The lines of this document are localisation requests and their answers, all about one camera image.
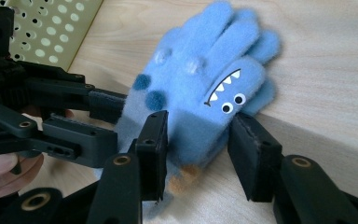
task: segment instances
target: human hand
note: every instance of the human hand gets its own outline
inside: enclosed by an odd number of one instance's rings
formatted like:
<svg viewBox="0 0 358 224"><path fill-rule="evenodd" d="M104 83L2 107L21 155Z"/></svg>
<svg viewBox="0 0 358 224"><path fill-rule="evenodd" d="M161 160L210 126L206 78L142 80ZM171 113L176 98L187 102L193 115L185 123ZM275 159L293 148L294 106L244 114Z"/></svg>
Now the human hand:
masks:
<svg viewBox="0 0 358 224"><path fill-rule="evenodd" d="M10 172L16 164L21 166L21 173ZM0 155L0 198L19 191L27 186L39 172L43 164L43 154L33 158L23 158L15 153Z"/></svg>

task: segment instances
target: white teeth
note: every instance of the white teeth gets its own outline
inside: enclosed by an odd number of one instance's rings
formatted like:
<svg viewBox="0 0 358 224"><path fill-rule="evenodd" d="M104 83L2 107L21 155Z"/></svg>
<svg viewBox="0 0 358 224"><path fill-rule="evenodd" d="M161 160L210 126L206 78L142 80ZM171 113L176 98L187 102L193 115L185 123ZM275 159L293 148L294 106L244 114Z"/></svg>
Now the white teeth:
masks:
<svg viewBox="0 0 358 224"><path fill-rule="evenodd" d="M217 95L216 93L213 93L210 101L216 101L216 100L217 100Z"/></svg>
<svg viewBox="0 0 358 224"><path fill-rule="evenodd" d="M225 88L223 87L223 84L220 84L220 85L217 87L216 90L217 90L217 91L224 91Z"/></svg>
<svg viewBox="0 0 358 224"><path fill-rule="evenodd" d="M226 77L226 79L223 82L227 84L231 84L231 77Z"/></svg>
<svg viewBox="0 0 358 224"><path fill-rule="evenodd" d="M241 74L241 70L236 71L235 73L233 73L231 76L235 77L235 78L239 78Z"/></svg>

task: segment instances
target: metal bolt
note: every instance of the metal bolt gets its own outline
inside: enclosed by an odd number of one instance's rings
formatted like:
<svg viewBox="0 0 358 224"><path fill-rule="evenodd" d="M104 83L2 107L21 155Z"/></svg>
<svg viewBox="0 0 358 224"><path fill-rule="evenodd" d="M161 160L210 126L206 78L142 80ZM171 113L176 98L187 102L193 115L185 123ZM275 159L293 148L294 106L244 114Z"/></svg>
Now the metal bolt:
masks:
<svg viewBox="0 0 358 224"><path fill-rule="evenodd" d="M131 158L129 156L119 156L113 160L114 165L126 165L130 163Z"/></svg>
<svg viewBox="0 0 358 224"><path fill-rule="evenodd" d="M19 126L21 127L21 128L27 128L27 127L29 127L31 125L31 122L30 121L24 121L24 122L21 122L20 124L19 124Z"/></svg>
<svg viewBox="0 0 358 224"><path fill-rule="evenodd" d="M21 209L28 212L34 211L48 203L48 201L50 201L50 198L51 196L48 192L38 193L22 202Z"/></svg>
<svg viewBox="0 0 358 224"><path fill-rule="evenodd" d="M292 163L294 163L297 166L304 167L304 168L308 168L311 166L309 161L307 161L304 158L300 158L300 157L292 158Z"/></svg>

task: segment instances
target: cartoon teeth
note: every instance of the cartoon teeth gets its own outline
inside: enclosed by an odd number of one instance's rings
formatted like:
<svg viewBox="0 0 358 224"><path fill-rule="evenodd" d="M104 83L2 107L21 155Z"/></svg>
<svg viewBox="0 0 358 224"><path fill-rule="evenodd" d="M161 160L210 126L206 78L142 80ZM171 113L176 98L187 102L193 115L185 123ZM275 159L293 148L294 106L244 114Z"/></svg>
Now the cartoon teeth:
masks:
<svg viewBox="0 0 358 224"><path fill-rule="evenodd" d="M231 84L231 77L226 77L225 80L223 80L224 83Z"/></svg>
<svg viewBox="0 0 358 224"><path fill-rule="evenodd" d="M214 91L212 92L212 94L209 96L209 99L207 102L205 102L205 105L211 106L211 101L216 101L219 99L219 97L217 96L217 92L223 92L225 91L225 87L223 85L223 83L226 83L228 85L230 85L232 83L233 80L235 80L236 78L239 78L241 75L241 70L235 70L234 72L232 72L230 75L228 75L223 81L221 81L217 87L214 89Z"/></svg>

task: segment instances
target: glove finger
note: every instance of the glove finger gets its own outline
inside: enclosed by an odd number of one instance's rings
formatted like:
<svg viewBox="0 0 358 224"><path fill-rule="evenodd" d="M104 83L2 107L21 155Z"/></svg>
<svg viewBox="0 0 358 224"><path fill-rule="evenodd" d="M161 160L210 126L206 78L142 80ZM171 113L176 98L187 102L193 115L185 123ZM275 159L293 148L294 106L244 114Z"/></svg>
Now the glove finger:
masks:
<svg viewBox="0 0 358 224"><path fill-rule="evenodd" d="M259 27L254 20L235 21L215 42L206 57L207 76L216 76L250 48L259 37Z"/></svg>
<svg viewBox="0 0 358 224"><path fill-rule="evenodd" d="M274 99L275 87L270 78L257 91L255 96L241 109L241 113L254 116L264 106L268 105Z"/></svg>
<svg viewBox="0 0 358 224"><path fill-rule="evenodd" d="M190 19L181 30L175 49L179 57L204 54L223 33L234 11L228 2L215 2Z"/></svg>
<svg viewBox="0 0 358 224"><path fill-rule="evenodd" d="M250 8L237 9L233 21L253 20L257 21L257 14Z"/></svg>
<svg viewBox="0 0 358 224"><path fill-rule="evenodd" d="M280 43L281 40L277 33L271 30L264 30L260 38L246 54L265 64L278 55L281 50Z"/></svg>

